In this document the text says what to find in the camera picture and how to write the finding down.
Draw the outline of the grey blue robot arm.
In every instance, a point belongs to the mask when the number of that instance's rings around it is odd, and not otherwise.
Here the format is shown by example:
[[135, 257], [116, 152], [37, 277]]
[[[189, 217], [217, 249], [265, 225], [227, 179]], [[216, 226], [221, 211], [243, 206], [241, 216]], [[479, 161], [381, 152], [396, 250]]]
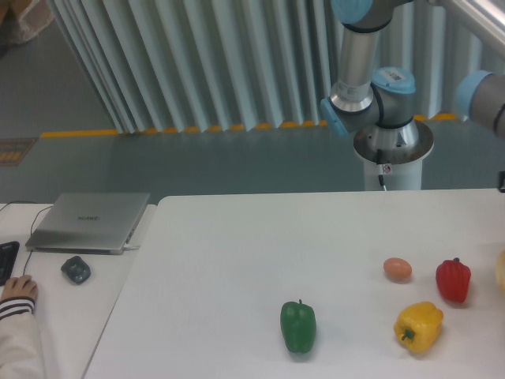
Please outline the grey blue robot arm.
[[[365, 190], [420, 190], [423, 160], [434, 145], [432, 131], [414, 120], [411, 72], [373, 69], [380, 31], [394, 10], [413, 1], [331, 1], [344, 27], [338, 80], [320, 109], [339, 136], [356, 132], [353, 150], [363, 164]], [[458, 17], [504, 58], [504, 1], [427, 1]], [[479, 70], [456, 91], [465, 116], [504, 140], [504, 75]]]

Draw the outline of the white striped sleeve forearm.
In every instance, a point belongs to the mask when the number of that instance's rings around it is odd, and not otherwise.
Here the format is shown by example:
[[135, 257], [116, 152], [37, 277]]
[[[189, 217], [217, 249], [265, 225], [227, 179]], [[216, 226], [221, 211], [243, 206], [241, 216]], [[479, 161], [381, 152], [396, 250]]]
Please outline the white striped sleeve forearm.
[[35, 301], [14, 297], [1, 301], [1, 378], [45, 378]]

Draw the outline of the person's hand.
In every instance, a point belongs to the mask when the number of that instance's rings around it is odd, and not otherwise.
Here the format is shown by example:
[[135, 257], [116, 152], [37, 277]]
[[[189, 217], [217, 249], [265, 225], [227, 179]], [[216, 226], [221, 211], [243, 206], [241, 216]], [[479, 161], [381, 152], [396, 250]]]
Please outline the person's hand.
[[33, 313], [38, 294], [38, 284], [30, 275], [8, 279], [1, 294], [1, 317]]

